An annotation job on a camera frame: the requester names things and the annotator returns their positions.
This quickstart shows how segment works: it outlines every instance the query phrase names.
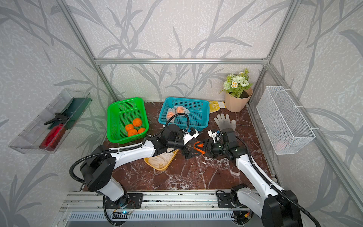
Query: green basket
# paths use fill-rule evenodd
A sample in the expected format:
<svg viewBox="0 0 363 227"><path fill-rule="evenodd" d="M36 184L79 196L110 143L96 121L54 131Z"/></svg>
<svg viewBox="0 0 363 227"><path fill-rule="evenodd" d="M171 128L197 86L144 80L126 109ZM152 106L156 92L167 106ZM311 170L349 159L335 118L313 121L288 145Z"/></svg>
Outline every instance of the green basket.
<svg viewBox="0 0 363 227"><path fill-rule="evenodd" d="M141 134L127 137L125 126L132 124L135 118L142 120L139 130L145 128ZM141 98L130 98L112 103L107 109L107 138L112 143L124 144L146 136L149 130L149 122L147 121L144 100Z"/></svg>

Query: potted plant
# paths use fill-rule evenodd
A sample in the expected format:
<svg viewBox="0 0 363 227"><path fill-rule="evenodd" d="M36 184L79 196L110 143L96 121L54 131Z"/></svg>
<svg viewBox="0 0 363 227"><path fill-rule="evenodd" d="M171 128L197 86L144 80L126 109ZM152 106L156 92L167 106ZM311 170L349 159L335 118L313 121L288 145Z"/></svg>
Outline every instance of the potted plant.
<svg viewBox="0 0 363 227"><path fill-rule="evenodd" d="M223 89L219 92L226 92L225 104L227 110L231 112L241 111L252 95L252 83L248 82L248 69L238 75L229 74L223 84Z"/></svg>

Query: leaf pattern wallpaper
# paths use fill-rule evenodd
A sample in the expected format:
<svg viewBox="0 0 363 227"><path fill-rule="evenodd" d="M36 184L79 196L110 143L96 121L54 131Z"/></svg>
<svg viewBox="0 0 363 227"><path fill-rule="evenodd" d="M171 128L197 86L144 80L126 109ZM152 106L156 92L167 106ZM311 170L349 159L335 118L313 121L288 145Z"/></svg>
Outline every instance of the leaf pattern wallpaper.
<svg viewBox="0 0 363 227"><path fill-rule="evenodd" d="M103 142L111 100L54 1L0 1L0 226L50 226L80 185L69 166ZM55 154L8 147L64 89L92 102Z"/></svg>
<svg viewBox="0 0 363 227"><path fill-rule="evenodd" d="M290 4L280 0L66 2L97 58L263 58Z"/></svg>
<svg viewBox="0 0 363 227"><path fill-rule="evenodd" d="M264 58L286 1L67 0L97 58ZM223 100L225 77L261 65L103 65L118 98Z"/></svg>
<svg viewBox="0 0 363 227"><path fill-rule="evenodd" d="M299 6L272 63L363 186L363 1L312 3ZM255 94L268 85L276 85L269 75ZM284 187L325 226L363 226L315 143L287 156L275 155L269 142L267 147Z"/></svg>

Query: black mounting plate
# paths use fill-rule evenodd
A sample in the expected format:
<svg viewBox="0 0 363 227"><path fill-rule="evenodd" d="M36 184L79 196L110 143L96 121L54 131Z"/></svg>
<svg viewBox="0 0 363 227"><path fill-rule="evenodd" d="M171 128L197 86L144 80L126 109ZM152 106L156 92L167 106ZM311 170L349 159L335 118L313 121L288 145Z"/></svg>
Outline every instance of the black mounting plate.
<svg viewBox="0 0 363 227"><path fill-rule="evenodd" d="M231 195L229 192L217 192L218 207L219 208L236 208L232 205Z"/></svg>
<svg viewBox="0 0 363 227"><path fill-rule="evenodd" d="M144 196L144 194L142 193L129 193L130 196L130 202L127 204L126 207L124 207L124 209L140 209L141 208L141 203L142 203L142 198ZM116 205L113 203L113 201L111 200L107 200L105 201L105 206L106 209L116 209Z"/></svg>

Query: orange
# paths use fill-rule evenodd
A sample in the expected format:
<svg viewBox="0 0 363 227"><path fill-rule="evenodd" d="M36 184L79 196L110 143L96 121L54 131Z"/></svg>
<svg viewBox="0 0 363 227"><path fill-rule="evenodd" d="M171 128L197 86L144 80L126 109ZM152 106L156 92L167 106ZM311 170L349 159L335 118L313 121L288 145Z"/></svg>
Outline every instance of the orange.
<svg viewBox="0 0 363 227"><path fill-rule="evenodd" d="M135 127L139 127L142 125L142 120L140 118L136 118L132 121L132 124L135 126Z"/></svg>
<svg viewBox="0 0 363 227"><path fill-rule="evenodd" d="M126 125L125 130L130 131L131 129L134 129L134 126L132 124Z"/></svg>
<svg viewBox="0 0 363 227"><path fill-rule="evenodd" d="M139 129L137 132L139 133L139 134L141 134L141 133L143 133L145 131L145 128L141 128L141 129Z"/></svg>
<svg viewBox="0 0 363 227"><path fill-rule="evenodd" d="M175 114L173 112L169 112L166 114L166 120L169 120L172 116L174 116Z"/></svg>
<svg viewBox="0 0 363 227"><path fill-rule="evenodd" d="M128 136L128 137L133 136L133 135L137 135L137 130L136 130L136 129L130 129L130 130L127 132L127 136Z"/></svg>
<svg viewBox="0 0 363 227"><path fill-rule="evenodd" d="M179 106L179 107L176 108L175 112L176 113L184 113L184 108Z"/></svg>

